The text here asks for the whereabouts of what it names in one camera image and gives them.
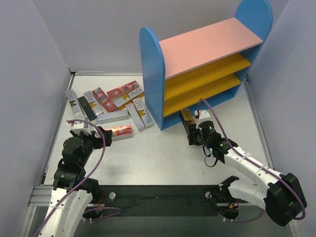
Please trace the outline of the silver RO toothpaste box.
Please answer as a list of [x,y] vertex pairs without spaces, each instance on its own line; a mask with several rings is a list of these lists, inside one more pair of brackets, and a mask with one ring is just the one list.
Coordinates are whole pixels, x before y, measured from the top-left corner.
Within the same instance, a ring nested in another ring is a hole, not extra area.
[[73,89],[66,91],[67,100],[71,106],[73,115],[76,119],[81,119],[84,117],[84,113],[81,109],[79,101],[77,99],[76,93]]

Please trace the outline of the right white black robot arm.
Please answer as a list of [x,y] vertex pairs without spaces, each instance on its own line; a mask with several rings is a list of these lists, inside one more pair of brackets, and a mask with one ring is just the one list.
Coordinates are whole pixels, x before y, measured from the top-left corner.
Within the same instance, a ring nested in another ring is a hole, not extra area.
[[222,200],[241,199],[256,205],[280,226],[305,217],[307,202],[295,175],[284,175],[261,164],[237,143],[222,137],[210,120],[199,125],[186,122],[185,129],[190,145],[201,145],[208,157],[238,170],[253,182],[248,185],[235,176],[227,178],[219,189]]

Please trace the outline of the silver RO box table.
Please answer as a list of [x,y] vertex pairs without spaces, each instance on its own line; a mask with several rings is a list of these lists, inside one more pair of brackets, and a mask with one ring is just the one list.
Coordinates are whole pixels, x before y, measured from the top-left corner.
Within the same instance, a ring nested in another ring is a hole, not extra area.
[[183,126],[185,128],[185,131],[188,134],[190,133],[190,131],[192,129],[195,129],[196,122],[193,119],[193,116],[192,116],[192,114],[191,114],[189,109],[182,109],[180,111],[180,118],[181,118],[182,124],[183,124]]

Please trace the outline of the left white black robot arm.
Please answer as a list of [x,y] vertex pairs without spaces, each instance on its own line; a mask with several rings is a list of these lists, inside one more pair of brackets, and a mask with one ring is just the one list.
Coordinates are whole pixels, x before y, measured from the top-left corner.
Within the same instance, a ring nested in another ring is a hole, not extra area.
[[85,165],[94,150],[112,144],[113,132],[73,122],[71,137],[63,143],[62,157],[53,176],[48,210],[36,237],[72,237],[90,203],[101,197],[99,183],[91,179]]

